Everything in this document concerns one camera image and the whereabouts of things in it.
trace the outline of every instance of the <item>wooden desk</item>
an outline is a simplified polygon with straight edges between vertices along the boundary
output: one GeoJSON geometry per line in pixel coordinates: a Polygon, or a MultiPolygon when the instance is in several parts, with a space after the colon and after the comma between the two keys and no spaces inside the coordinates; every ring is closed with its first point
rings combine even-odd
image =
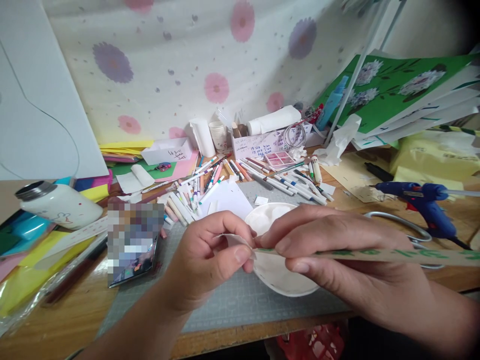
{"type": "MultiPolygon", "coordinates": [[[[425,222],[417,212],[405,210],[405,203],[395,201],[365,204],[343,192],[344,188],[326,171],[324,182],[335,186],[335,201],[328,206],[339,210],[367,213],[383,211],[405,218],[420,226],[425,222]]],[[[480,191],[480,181],[467,185],[467,190],[480,191]]],[[[480,226],[480,198],[468,197],[455,202],[443,201],[442,208],[453,219],[458,238],[469,241],[480,226]]],[[[429,247],[455,249],[450,241],[435,240],[429,247]]],[[[480,288],[480,268],[446,267],[428,271],[428,277],[457,292],[480,288]]],[[[0,339],[0,354],[5,359],[64,359],[87,346],[97,334],[118,288],[107,284],[106,252],[96,266],[74,286],[65,298],[52,308],[37,307],[15,332],[0,339]]],[[[352,312],[298,318],[261,324],[244,325],[210,331],[182,334],[173,349],[175,359],[219,350],[280,334],[305,329],[330,321],[345,319],[352,312]]]]}

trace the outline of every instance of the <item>eyeshadow palette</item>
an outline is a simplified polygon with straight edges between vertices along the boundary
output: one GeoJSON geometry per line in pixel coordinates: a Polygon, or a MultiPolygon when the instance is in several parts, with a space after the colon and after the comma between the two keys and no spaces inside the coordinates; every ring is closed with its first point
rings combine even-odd
{"type": "Polygon", "coordinates": [[[266,161],[274,169],[283,169],[295,165],[295,160],[286,151],[273,152],[265,155],[266,161]]]}

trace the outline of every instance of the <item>fingernail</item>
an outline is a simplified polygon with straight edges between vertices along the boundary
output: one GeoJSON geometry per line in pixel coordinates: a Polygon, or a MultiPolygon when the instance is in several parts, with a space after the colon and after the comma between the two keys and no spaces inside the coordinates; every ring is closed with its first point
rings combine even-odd
{"type": "Polygon", "coordinates": [[[262,248],[266,248],[268,246],[269,239],[270,239],[270,231],[267,231],[260,238],[260,245],[262,246],[262,248]]]}
{"type": "Polygon", "coordinates": [[[292,241],[288,237],[284,237],[280,242],[275,246],[277,253],[284,253],[290,246],[292,241]]]}
{"type": "Polygon", "coordinates": [[[239,264],[244,264],[250,257],[252,252],[246,246],[240,246],[235,250],[235,259],[239,264]]]}
{"type": "Polygon", "coordinates": [[[297,262],[291,271],[294,273],[305,274],[310,270],[310,266],[305,262],[297,262]]]}

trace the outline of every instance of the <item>paper roll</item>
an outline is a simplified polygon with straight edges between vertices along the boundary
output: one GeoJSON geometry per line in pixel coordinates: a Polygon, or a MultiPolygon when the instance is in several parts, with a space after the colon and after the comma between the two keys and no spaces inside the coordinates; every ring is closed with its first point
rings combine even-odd
{"type": "Polygon", "coordinates": [[[210,128],[207,120],[202,118],[190,120],[190,127],[202,156],[206,158],[215,156],[215,147],[212,141],[212,136],[210,135],[210,128]]]}
{"type": "Polygon", "coordinates": [[[291,105],[268,115],[257,117],[247,123],[250,136],[265,134],[273,130],[285,128],[300,121],[302,114],[291,105]]]}
{"type": "Polygon", "coordinates": [[[136,178],[144,188],[155,182],[155,179],[139,164],[132,165],[131,172],[135,174],[136,178]]]}

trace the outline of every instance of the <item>left hand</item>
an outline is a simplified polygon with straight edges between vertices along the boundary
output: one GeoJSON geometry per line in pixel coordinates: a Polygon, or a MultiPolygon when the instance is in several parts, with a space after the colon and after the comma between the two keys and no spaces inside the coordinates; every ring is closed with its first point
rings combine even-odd
{"type": "Polygon", "coordinates": [[[165,275],[158,282],[169,309],[188,313],[201,307],[213,290],[241,267],[253,270],[252,251],[246,245],[228,247],[220,234],[236,234],[254,248],[257,235],[230,211],[220,211],[190,224],[183,234],[165,275]]]}

